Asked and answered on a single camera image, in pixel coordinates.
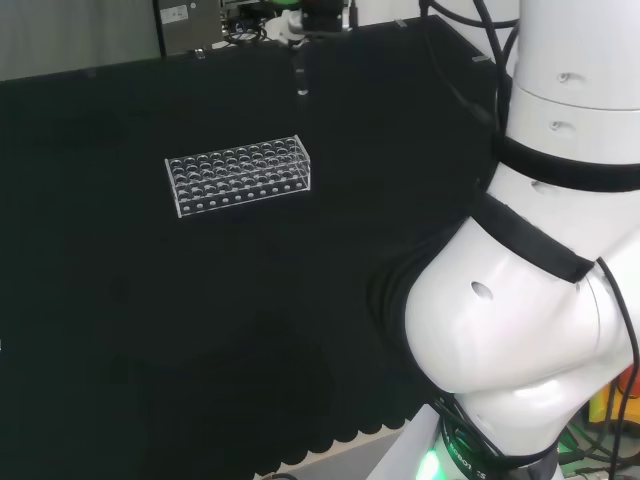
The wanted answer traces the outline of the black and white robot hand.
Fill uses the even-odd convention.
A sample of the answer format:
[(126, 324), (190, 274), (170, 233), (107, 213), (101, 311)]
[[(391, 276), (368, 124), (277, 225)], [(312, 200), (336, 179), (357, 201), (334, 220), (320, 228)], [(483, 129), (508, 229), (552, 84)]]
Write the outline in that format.
[(334, 37), (359, 25), (356, 1), (269, 1), (275, 17), (266, 22), (267, 38), (288, 48)]

